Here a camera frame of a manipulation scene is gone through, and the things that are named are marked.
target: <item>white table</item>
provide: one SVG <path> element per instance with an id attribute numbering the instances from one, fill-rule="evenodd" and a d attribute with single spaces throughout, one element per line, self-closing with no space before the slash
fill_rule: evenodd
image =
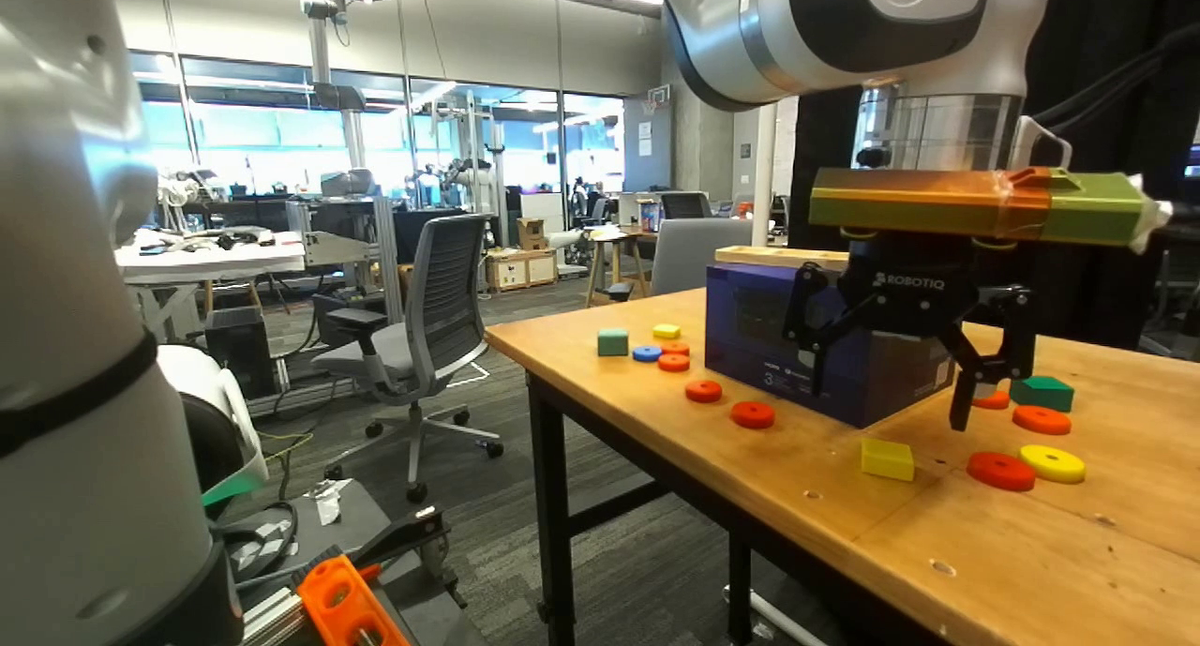
<path id="1" fill-rule="evenodd" d="M 138 291 L 138 304 L 146 327 L 158 336 L 163 336 L 167 321 L 194 297 L 200 283 L 302 271 L 305 268 L 304 245 L 300 234 L 293 232 L 275 234 L 275 245 L 269 246 L 240 245 L 232 250 L 142 255 L 139 245 L 133 244 L 116 249 L 114 256 L 125 285 Z M 151 288 L 163 287 L 172 289 L 166 300 L 148 300 L 146 295 L 152 295 Z"/>

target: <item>black band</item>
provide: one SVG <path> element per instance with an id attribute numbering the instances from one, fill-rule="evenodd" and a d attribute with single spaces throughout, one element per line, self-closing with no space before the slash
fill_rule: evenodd
<path id="1" fill-rule="evenodd" d="M 133 351 L 110 367 L 55 397 L 24 409 L 0 412 L 0 459 L 23 444 L 64 427 L 101 407 L 142 378 L 157 361 L 158 343 L 149 331 Z"/>

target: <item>black table frame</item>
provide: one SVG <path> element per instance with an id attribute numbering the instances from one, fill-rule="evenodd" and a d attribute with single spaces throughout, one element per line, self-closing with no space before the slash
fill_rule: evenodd
<path id="1" fill-rule="evenodd" d="M 666 494 L 676 494 L 730 534 L 728 639 L 733 644 L 743 646 L 751 640 L 751 550 L 790 576 L 803 579 L 804 585 L 841 620 L 846 632 L 877 635 L 886 642 L 943 644 L 942 639 L 899 609 L 858 586 L 553 384 L 532 372 L 527 373 L 527 383 L 541 561 L 542 602 L 538 611 L 547 624 L 550 646 L 575 645 L 571 539 Z M 617 450 L 643 474 L 594 494 L 569 497 L 564 415 Z"/>

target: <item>green cube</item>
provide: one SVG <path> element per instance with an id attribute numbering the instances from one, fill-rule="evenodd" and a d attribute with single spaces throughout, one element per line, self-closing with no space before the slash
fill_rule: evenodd
<path id="1" fill-rule="evenodd" d="M 629 355 L 629 331 L 600 330 L 596 334 L 596 353 L 600 355 Z"/>
<path id="2" fill-rule="evenodd" d="M 1075 399 L 1075 389 L 1054 377 L 1014 381 L 1008 394 L 1018 405 L 1036 405 L 1058 412 L 1070 412 Z"/>

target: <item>gray office chair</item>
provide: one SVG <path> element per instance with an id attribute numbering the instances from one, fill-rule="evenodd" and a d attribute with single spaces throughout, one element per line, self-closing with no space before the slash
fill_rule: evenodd
<path id="1" fill-rule="evenodd" d="M 664 220 L 694 220 L 712 217 L 708 195 L 698 191 L 665 191 L 659 195 Z"/>
<path id="2" fill-rule="evenodd" d="M 356 379 L 388 405 L 408 405 L 407 497 L 412 503 L 428 494 L 418 480 L 425 431 L 468 436 L 492 459 L 504 454 L 498 435 L 466 427 L 470 418 L 466 405 L 426 417 L 419 402 L 445 390 L 455 372 L 487 351 L 475 294 L 487 219 L 458 215 L 426 222 L 416 244 L 404 322 L 388 325 L 386 316 L 360 309 L 330 311 L 326 318 L 353 335 L 354 342 L 312 359 L 314 367 Z M 446 417 L 454 423 L 442 420 Z M 338 477 L 340 461 L 373 444 L 383 430 L 378 420 L 368 425 L 367 442 L 330 461 L 326 477 Z"/>
<path id="3" fill-rule="evenodd" d="M 718 249 L 750 245 L 750 220 L 665 220 L 654 251 L 650 287 L 670 294 L 704 287 L 707 269 Z"/>

